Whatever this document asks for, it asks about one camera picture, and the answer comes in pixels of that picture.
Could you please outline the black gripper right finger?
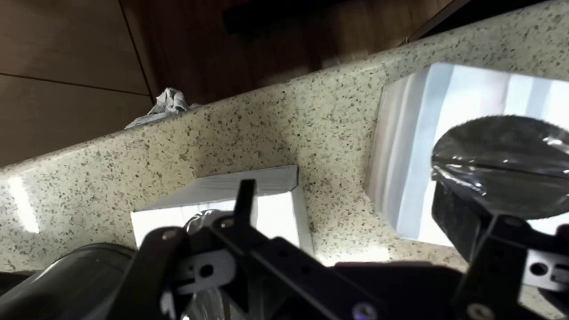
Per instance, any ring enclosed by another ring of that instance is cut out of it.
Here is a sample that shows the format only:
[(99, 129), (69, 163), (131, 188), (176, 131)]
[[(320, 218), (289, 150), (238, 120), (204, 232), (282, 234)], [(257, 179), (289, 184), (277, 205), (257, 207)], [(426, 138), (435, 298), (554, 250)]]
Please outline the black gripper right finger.
[(519, 301), (524, 284), (569, 314), (565, 236), (535, 230), (515, 214), (490, 212), (446, 182), (435, 184), (432, 216), (467, 260), (453, 294), (453, 308), (462, 320), (544, 320)]

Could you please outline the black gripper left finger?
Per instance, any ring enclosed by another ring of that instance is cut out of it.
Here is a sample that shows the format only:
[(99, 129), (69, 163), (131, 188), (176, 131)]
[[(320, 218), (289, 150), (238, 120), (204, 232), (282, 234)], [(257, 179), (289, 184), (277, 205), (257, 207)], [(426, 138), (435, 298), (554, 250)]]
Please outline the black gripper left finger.
[(256, 182), (206, 225), (158, 227), (137, 250), (112, 320), (183, 320), (236, 312), (245, 320), (352, 320), (355, 287), (282, 237), (250, 225)]

